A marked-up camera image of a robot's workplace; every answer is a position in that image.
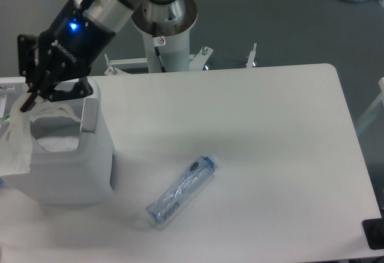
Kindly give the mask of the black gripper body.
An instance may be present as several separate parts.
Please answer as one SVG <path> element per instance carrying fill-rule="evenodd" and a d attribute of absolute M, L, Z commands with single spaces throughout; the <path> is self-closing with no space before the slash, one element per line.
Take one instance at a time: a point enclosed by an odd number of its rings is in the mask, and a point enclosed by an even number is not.
<path fill-rule="evenodd" d="M 90 73 L 97 56 L 116 35 L 86 15 L 95 2 L 68 0 L 50 27 L 38 36 L 36 86 Z"/>

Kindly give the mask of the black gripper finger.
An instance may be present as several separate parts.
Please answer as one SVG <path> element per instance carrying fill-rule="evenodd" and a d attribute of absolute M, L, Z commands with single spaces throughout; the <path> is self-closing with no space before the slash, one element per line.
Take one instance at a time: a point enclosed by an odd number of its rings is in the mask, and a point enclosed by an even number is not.
<path fill-rule="evenodd" d="M 53 51 L 50 47 L 40 45 L 38 37 L 20 34 L 17 36 L 17 50 L 19 59 L 19 74 L 25 78 L 27 84 L 27 99 L 20 108 L 21 112 L 31 109 L 34 100 L 47 92 L 52 84 L 51 72 L 47 69 L 52 59 Z"/>
<path fill-rule="evenodd" d="M 55 79 L 51 82 L 47 91 L 44 93 L 44 99 L 50 102 L 76 100 L 93 95 L 94 90 L 89 84 L 87 77 L 82 77 L 73 83 L 72 89 L 66 91 L 55 89 L 62 81 Z"/>

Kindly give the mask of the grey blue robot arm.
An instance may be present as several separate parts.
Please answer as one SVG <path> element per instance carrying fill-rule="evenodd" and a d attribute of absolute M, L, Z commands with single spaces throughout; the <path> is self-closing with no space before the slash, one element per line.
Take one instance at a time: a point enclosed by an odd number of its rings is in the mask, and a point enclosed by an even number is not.
<path fill-rule="evenodd" d="M 17 37 L 19 74 L 28 97 L 21 112 L 41 97 L 50 102 L 93 93 L 91 65 L 144 0 L 68 0 L 40 35 Z"/>

